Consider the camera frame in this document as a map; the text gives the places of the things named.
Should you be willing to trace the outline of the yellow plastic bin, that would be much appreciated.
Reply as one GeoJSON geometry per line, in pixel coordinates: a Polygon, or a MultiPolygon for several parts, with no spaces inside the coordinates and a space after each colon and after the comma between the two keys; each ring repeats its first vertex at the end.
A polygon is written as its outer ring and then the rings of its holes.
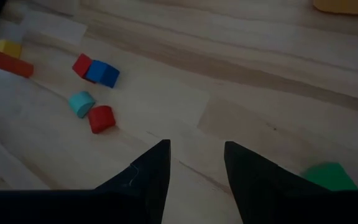
{"type": "Polygon", "coordinates": [[[313,6],[323,12],[358,15],[358,0],[313,0],[313,6]]]}

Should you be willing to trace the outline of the orange long block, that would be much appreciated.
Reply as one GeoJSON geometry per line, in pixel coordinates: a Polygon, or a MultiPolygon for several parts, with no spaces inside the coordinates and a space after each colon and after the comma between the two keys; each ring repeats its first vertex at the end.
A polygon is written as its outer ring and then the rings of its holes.
{"type": "Polygon", "coordinates": [[[0,70],[30,78],[34,74],[34,66],[26,61],[0,52],[0,70]]]}

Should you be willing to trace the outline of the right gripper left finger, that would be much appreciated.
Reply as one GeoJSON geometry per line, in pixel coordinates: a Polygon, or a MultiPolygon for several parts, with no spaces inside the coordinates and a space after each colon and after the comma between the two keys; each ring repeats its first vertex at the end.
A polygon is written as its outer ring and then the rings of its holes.
{"type": "Polygon", "coordinates": [[[170,183],[170,140],[164,139],[96,187],[86,224],[161,224],[170,183]]]}

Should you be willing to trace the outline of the green cube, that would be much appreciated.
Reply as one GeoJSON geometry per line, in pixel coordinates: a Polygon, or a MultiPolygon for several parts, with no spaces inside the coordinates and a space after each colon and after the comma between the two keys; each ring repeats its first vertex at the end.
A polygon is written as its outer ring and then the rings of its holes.
{"type": "Polygon", "coordinates": [[[358,187],[342,165],[337,162],[324,162],[304,170],[302,178],[332,191],[357,190],[358,187]]]}

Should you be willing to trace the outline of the blue cube block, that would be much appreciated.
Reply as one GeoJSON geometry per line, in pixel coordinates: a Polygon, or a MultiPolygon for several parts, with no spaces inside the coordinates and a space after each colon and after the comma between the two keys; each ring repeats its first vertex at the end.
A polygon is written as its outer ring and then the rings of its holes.
{"type": "Polygon", "coordinates": [[[113,66],[99,60],[93,60],[87,73],[86,79],[114,88],[120,71],[113,66]]]}

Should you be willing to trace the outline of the light blue cube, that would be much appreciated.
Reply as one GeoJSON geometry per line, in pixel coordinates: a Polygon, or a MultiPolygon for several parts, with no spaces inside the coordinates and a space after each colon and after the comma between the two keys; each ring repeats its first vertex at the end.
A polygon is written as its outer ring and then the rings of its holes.
{"type": "Polygon", "coordinates": [[[80,91],[72,95],[68,103],[77,117],[84,118],[96,101],[87,91],[80,91]]]}

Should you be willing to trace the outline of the red cube block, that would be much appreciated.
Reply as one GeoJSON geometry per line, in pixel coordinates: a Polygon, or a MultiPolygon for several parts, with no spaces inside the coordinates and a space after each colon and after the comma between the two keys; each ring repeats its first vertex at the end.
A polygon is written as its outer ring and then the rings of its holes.
{"type": "Polygon", "coordinates": [[[76,62],[73,64],[72,69],[73,71],[82,79],[94,83],[93,81],[87,79],[86,74],[88,73],[88,70],[92,64],[93,60],[89,58],[85,54],[80,54],[76,60],[76,62]]]}

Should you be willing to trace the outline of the yellow cube block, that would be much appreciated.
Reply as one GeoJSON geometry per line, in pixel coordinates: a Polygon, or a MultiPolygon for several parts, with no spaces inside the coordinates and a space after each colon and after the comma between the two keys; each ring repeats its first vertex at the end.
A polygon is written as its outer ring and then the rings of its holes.
{"type": "Polygon", "coordinates": [[[20,58],[22,46],[16,42],[10,40],[0,40],[0,52],[9,55],[14,58],[20,58]]]}

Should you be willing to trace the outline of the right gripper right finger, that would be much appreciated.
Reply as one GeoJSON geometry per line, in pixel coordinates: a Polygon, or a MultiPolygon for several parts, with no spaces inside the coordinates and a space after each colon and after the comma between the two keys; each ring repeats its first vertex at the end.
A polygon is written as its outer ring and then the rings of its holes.
{"type": "Polygon", "coordinates": [[[335,224],[346,210],[328,189],[234,141],[224,145],[227,177],[244,224],[335,224]]]}

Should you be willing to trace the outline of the red half-cylinder block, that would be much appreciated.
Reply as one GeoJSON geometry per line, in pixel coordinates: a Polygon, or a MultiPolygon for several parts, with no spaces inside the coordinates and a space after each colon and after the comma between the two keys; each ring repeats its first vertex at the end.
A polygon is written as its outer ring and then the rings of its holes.
{"type": "Polygon", "coordinates": [[[113,110],[106,105],[91,108],[88,112],[88,120],[93,134],[99,134],[116,125],[113,110]]]}

